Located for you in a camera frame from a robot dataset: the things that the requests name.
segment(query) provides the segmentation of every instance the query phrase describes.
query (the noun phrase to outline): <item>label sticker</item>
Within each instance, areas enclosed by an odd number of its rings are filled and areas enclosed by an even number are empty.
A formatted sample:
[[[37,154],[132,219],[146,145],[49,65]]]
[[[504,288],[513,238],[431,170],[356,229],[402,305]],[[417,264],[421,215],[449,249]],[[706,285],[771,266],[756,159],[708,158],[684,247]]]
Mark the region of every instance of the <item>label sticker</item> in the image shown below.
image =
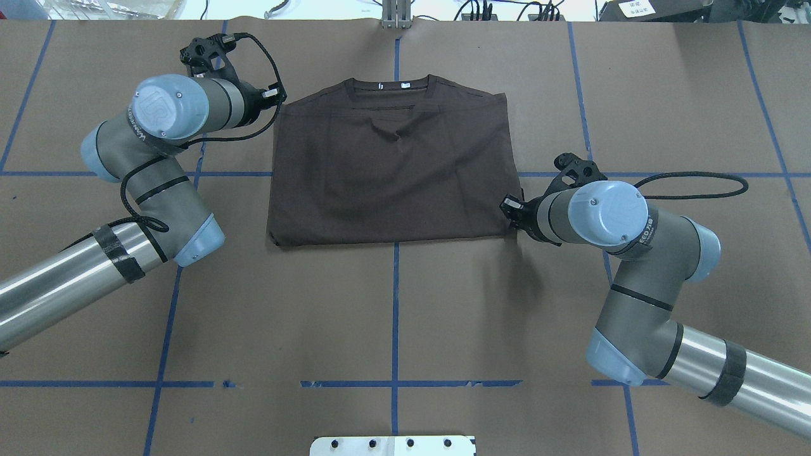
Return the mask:
[[[648,0],[633,0],[632,2],[619,3],[619,5],[625,17],[640,17],[656,14],[656,10],[654,10]]]

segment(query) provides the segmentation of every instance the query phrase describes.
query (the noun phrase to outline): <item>white metal plate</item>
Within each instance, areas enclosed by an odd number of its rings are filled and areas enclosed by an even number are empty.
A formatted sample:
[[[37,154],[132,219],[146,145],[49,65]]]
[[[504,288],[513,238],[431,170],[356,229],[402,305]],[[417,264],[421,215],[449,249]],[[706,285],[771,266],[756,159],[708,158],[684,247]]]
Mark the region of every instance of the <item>white metal plate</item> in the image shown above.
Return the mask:
[[[475,442],[470,436],[319,437],[310,456],[475,456]]]

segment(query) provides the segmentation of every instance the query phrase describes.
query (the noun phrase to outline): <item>brown t-shirt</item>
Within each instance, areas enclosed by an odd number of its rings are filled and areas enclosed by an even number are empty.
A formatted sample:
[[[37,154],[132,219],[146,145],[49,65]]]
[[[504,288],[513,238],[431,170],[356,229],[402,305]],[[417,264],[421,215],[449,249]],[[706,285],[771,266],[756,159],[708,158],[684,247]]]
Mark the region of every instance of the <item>brown t-shirt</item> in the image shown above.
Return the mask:
[[[501,235],[520,195],[507,97],[428,75],[282,107],[268,229],[281,246]]]

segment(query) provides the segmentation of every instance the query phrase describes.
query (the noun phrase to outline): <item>metal bracket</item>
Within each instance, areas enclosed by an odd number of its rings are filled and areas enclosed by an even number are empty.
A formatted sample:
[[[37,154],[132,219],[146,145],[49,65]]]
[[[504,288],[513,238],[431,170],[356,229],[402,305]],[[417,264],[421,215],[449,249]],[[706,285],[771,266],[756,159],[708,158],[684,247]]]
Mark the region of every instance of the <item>metal bracket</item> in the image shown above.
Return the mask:
[[[310,456],[475,456],[472,436],[319,437]]]
[[[411,28],[411,0],[381,0],[383,28]]]

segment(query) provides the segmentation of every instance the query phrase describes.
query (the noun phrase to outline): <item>metal tube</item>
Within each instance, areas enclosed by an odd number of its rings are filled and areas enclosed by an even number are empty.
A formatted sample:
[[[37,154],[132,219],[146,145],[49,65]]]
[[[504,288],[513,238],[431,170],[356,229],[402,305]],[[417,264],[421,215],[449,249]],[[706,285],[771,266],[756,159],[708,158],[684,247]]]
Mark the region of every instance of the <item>metal tube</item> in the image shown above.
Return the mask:
[[[747,350],[744,384],[729,405],[811,441],[811,375],[806,372]]]
[[[137,224],[115,226],[113,232],[144,272],[161,264]],[[8,352],[126,283],[94,238],[0,282],[0,351]]]
[[[706,396],[718,383],[726,360],[723,339],[685,326],[679,354],[664,380]]]
[[[664,378],[701,398],[722,389],[730,372],[727,342],[687,326],[676,361]],[[728,406],[811,441],[811,375],[746,350],[743,384]]]

